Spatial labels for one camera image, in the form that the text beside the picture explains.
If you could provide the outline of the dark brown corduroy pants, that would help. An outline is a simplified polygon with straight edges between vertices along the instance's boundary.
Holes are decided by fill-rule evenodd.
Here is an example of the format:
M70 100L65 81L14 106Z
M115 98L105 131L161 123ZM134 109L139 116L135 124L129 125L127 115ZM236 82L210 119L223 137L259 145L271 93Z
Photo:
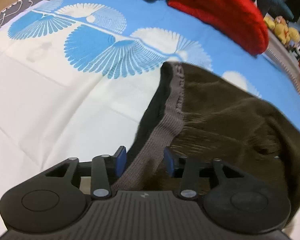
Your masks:
M164 148L222 159L285 193L300 209L300 131L272 104L190 64L165 62L116 190L172 190Z

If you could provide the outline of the blue white patterned bedsheet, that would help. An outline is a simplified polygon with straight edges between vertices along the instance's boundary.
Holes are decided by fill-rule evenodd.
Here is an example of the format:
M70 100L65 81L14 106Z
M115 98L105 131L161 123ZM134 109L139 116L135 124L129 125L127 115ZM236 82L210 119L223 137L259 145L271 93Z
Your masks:
M130 147L166 60L220 75L300 130L300 95L280 68L165 0L21 0L15 8L0 28L0 198L68 157Z

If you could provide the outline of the red knitted garment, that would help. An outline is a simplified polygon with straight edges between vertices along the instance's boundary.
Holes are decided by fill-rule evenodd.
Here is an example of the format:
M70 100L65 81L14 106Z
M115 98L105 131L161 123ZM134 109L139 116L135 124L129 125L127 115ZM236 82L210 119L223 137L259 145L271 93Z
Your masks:
M251 0L169 0L168 5L213 26L253 56L267 49L268 28Z

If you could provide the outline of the yellow plush toys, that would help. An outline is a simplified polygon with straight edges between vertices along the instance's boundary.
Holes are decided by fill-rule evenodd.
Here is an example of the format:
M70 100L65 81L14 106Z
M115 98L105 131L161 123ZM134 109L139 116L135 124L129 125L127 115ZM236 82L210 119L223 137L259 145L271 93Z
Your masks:
M282 16L277 16L274 19L265 16L263 21L284 46L294 46L300 41L299 31L289 27Z

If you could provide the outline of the dark teal plush toy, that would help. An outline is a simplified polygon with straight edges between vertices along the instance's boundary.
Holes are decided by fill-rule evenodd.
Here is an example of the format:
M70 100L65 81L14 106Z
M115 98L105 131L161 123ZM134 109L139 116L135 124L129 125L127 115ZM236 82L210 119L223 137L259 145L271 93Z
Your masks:
M275 17L282 16L285 20L292 21L294 15L283 0L257 0L257 7L262 16L271 11Z

